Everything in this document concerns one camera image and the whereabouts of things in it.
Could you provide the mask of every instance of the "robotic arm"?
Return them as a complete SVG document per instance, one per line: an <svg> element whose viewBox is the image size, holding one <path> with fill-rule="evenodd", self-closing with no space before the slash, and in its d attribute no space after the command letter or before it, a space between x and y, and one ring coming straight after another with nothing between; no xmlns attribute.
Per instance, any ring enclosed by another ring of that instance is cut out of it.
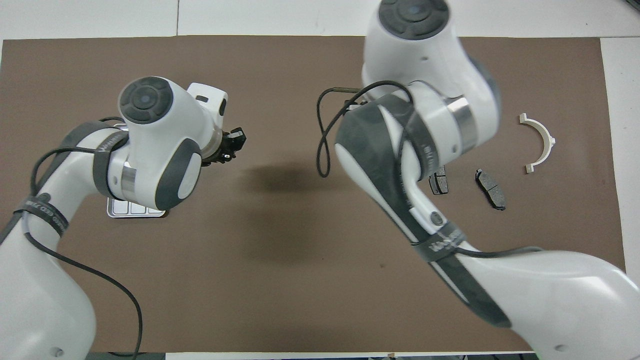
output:
<svg viewBox="0 0 640 360"><path fill-rule="evenodd" d="M396 81L412 96L367 92L338 130L340 163L457 297L544 360L640 359L640 291L620 269L576 252L479 252L418 188L499 123L497 87L463 50L444 1L382 1L362 79Z"/></svg>
<svg viewBox="0 0 640 360"><path fill-rule="evenodd" d="M163 78L134 81L120 94L129 132L103 122L72 130L42 180L0 234L0 357L84 359L95 314L58 261L29 243L56 250L82 200L92 193L169 209L188 197L200 167L235 157L246 139L222 128L227 94L193 83L185 91Z"/></svg>

